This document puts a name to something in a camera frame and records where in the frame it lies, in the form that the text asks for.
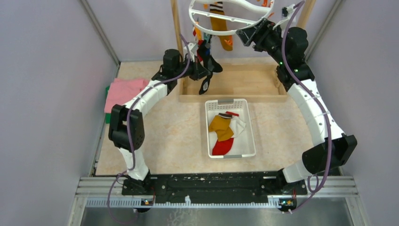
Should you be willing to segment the red sock white cuff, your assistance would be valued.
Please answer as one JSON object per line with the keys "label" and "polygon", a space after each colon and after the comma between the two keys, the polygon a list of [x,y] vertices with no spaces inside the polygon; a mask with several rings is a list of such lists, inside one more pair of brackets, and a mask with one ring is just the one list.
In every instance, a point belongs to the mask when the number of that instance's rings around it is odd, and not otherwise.
{"label": "red sock white cuff", "polygon": [[[226,111],[225,114],[230,114],[230,115],[232,115],[232,117],[239,116],[238,114],[236,114],[234,112],[229,112],[229,111]],[[231,150],[233,141],[234,141],[234,138],[230,138],[230,139],[228,139],[226,141],[222,141],[222,142],[216,141],[215,145],[212,149],[212,155],[213,156],[226,155]]]}

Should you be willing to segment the black sock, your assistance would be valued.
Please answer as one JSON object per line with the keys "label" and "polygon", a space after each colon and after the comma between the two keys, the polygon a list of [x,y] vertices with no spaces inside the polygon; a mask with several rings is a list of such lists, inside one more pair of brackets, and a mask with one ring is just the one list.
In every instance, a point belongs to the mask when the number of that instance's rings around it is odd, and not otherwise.
{"label": "black sock", "polygon": [[199,95],[203,95],[208,91],[213,73],[221,73],[223,68],[218,62],[216,62],[211,54],[211,39],[208,41],[204,40],[201,43],[197,51],[197,55],[202,59],[203,67],[209,71],[199,90]]}

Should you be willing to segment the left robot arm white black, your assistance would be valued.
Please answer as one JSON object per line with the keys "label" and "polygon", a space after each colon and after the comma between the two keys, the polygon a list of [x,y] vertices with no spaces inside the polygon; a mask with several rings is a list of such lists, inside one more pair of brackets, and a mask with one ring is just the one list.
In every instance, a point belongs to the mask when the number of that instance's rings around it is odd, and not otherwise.
{"label": "left robot arm white black", "polygon": [[139,194],[150,191],[151,182],[141,147],[145,139],[144,117],[175,88],[180,78],[199,80],[212,76],[198,57],[182,56],[177,49],[168,49],[163,62],[148,85],[134,98],[123,105],[114,105],[111,110],[108,138],[118,148],[126,163],[125,175],[135,179],[133,189]]}

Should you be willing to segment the white round clip hanger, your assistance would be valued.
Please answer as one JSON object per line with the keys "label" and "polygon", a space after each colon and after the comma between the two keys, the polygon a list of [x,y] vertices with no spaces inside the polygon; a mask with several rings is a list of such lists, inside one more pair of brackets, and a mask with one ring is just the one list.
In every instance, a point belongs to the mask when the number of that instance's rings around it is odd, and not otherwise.
{"label": "white round clip hanger", "polygon": [[[213,5],[214,8],[220,6],[215,0],[192,0],[188,6],[189,19],[191,20],[194,27],[198,28],[200,31],[216,36],[228,36],[234,35],[237,30],[247,29],[257,25],[263,19],[267,19],[273,12],[275,8],[274,0],[261,0],[259,3],[251,3],[248,0],[223,0],[223,4],[232,4],[237,6],[239,9],[246,10],[253,13],[255,19],[246,19],[239,16],[230,16],[228,14],[218,14],[216,12],[211,12],[210,7]],[[200,9],[200,6],[208,5],[208,9]],[[225,22],[232,22],[237,24],[237,28],[228,28],[225,31],[217,31],[211,27],[202,25],[197,21],[198,17],[206,17],[208,19],[220,19]]]}

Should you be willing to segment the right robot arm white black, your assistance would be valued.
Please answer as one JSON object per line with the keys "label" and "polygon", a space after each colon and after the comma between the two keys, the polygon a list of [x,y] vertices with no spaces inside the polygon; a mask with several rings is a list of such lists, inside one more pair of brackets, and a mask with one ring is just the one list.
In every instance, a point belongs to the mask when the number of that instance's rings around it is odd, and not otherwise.
{"label": "right robot arm white black", "polygon": [[343,166],[358,142],[337,125],[319,94],[315,76],[304,59],[309,45],[307,32],[299,27],[283,32],[279,25],[263,19],[236,34],[244,46],[265,51],[278,63],[278,80],[299,107],[314,145],[299,161],[278,171],[277,190],[288,194],[295,182]]}

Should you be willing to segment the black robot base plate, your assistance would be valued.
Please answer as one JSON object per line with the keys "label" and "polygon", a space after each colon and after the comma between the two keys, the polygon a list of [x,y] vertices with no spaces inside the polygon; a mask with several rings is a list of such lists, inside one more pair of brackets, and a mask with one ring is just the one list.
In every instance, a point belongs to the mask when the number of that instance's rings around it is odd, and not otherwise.
{"label": "black robot base plate", "polygon": [[280,171],[148,174],[145,181],[126,177],[122,195],[155,197],[159,204],[267,203],[271,195],[306,195],[305,181],[286,183]]}

